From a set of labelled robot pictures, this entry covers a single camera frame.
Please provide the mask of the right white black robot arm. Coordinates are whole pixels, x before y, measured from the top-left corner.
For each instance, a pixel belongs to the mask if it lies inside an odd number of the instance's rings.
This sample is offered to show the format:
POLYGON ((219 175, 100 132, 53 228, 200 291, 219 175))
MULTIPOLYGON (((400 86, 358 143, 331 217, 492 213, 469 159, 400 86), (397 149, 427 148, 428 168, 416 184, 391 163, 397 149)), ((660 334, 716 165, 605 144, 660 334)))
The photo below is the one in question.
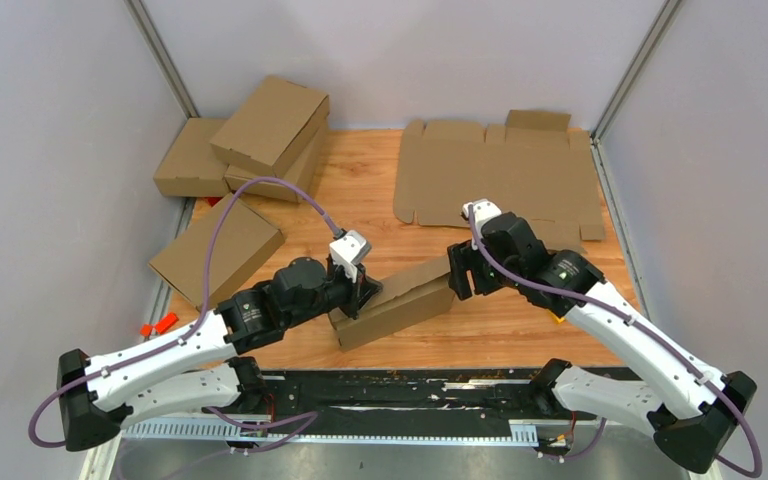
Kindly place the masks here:
POLYGON ((529 385, 537 413, 582 412, 622 424, 695 473, 721 461, 722 449, 741 430, 752 456, 741 474, 762 474, 760 447, 745 417, 757 390, 752 378, 724 373, 681 347, 583 255, 546 248, 524 218, 484 199, 466 203, 462 215, 471 237, 448 250, 449 285, 459 299, 514 290, 596 338, 634 374, 616 380, 550 360, 529 385))

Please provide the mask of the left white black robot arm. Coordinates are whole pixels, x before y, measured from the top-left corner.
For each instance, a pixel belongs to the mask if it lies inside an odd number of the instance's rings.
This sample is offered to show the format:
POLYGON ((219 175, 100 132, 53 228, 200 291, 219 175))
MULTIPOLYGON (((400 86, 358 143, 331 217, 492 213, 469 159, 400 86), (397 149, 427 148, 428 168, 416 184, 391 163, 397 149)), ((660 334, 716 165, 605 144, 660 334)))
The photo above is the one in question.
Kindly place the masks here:
POLYGON ((300 257, 272 279, 220 302, 203 322, 117 352, 62 354, 58 384, 65 391, 58 405, 66 450, 99 446, 133 423, 178 407, 233 404, 243 413, 258 411, 267 389, 238 372, 240 355, 335 309, 357 318, 382 289, 362 265, 349 273, 333 261, 300 257))

